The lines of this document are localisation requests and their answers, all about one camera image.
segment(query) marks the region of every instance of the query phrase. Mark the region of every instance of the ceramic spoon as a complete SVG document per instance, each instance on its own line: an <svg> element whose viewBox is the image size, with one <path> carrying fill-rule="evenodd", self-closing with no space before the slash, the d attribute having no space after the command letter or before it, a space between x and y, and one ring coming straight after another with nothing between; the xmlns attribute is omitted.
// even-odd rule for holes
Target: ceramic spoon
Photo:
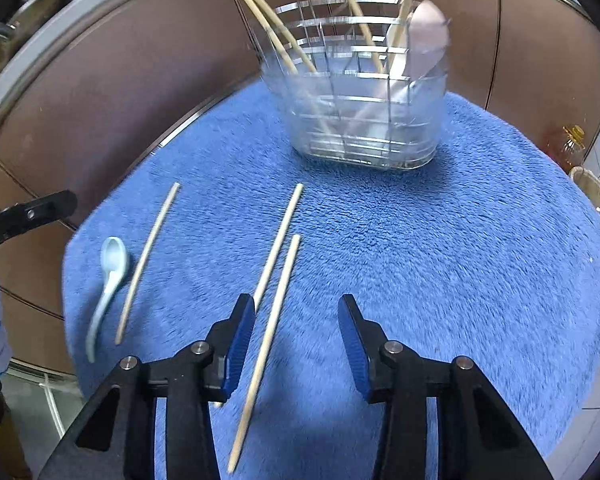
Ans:
<svg viewBox="0 0 600 480"><path fill-rule="evenodd" d="M113 298L113 295L118 290L129 267L129 254L120 238L110 236L104 240L100 250L100 265L102 266L102 273L104 275L104 288L102 289L102 295L96 306L96 310L93 313L93 317L91 317L91 323L85 341L87 359L90 363L96 361L96 338L98 336L102 317L107 311L111 298Z"/></svg>

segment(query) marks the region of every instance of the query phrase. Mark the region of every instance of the blue fuzzy cloth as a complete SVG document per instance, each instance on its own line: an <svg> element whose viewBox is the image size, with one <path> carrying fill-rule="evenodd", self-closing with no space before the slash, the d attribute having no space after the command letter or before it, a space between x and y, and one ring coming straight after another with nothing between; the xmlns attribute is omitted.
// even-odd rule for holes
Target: blue fuzzy cloth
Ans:
<svg viewBox="0 0 600 480"><path fill-rule="evenodd" d="M586 398L600 361L600 216L515 128L446 97L450 138L404 173L307 160L289 144L273 97L255 83L145 160L69 243L66 339L85 395L123 356L173 355L252 292L297 182L304 194L256 317L242 379L212 408L222 477L290 235L302 242L237 471L232 478L362 480L382 406L354 389L336 306L363 315L421 356L478 363L549 453ZM137 260L173 182L182 183L144 270L125 339L117 293L87 362L102 290L104 238ZM160 412L157 433L164 430ZM430 442L435 444L435 432ZM164 477L158 438L157 478ZM429 477L435 472L430 449Z"/></svg>

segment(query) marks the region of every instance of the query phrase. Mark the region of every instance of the screw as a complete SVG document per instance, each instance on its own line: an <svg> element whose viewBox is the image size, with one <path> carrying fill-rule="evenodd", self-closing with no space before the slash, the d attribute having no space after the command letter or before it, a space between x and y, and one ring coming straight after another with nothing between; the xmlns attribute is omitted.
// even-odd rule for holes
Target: screw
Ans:
<svg viewBox="0 0 600 480"><path fill-rule="evenodd" d="M471 368L474 367L474 362L470 357L467 357L466 355L461 355L459 357L456 357L456 365L462 370L471 370Z"/></svg>
<svg viewBox="0 0 600 480"><path fill-rule="evenodd" d="M209 350L209 343L206 341L196 341L191 345L191 351L195 355L201 355Z"/></svg>
<svg viewBox="0 0 600 480"><path fill-rule="evenodd" d="M137 364L138 358L133 357L132 355L120 359L120 368L123 370L131 370L132 368L135 368Z"/></svg>
<svg viewBox="0 0 600 480"><path fill-rule="evenodd" d="M404 346L399 341L387 341L384 343L384 349L389 352L389 354L399 354L404 350Z"/></svg>

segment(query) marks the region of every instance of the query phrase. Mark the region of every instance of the wire basket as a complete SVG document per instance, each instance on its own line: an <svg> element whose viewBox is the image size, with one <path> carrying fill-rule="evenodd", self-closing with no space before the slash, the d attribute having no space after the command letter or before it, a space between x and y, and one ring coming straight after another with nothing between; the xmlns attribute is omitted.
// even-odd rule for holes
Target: wire basket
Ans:
<svg viewBox="0 0 600 480"><path fill-rule="evenodd" d="M444 131L445 49L407 48L411 14L396 17L402 0L357 1L367 8L364 17L351 16L346 0L305 0L275 9L315 72L288 42L283 47L291 70L266 31L251 26L262 78L298 152L377 168L419 168L433 158ZM365 41L360 23L368 24L375 46ZM392 25L404 30L400 47L387 47ZM378 60L388 66L388 56L402 56L402 73L377 70Z"/></svg>

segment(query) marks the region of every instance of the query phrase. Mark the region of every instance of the blue towel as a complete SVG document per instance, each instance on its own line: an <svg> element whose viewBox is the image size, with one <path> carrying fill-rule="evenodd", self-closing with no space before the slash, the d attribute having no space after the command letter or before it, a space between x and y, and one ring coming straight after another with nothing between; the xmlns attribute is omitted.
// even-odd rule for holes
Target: blue towel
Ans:
<svg viewBox="0 0 600 480"><path fill-rule="evenodd" d="M405 173L307 160L263 83L243 89L145 160L80 227L64 258L66 339L88 396L128 354L171 356L252 292L297 182L305 191L256 318L242 381L212 408L222 477L291 234L302 242L236 474L368 479L382 406L354 389L336 306L421 356L478 363L543 453L585 399L600 361L600 216L515 128L448 94L449 139ZM102 287L99 251L137 259L173 182L182 183L140 283L121 346L127 286L84 352ZM164 414L157 431L164 428ZM431 433L435 444L435 432ZM430 449L429 477L435 471ZM164 478L158 438L157 478Z"/></svg>

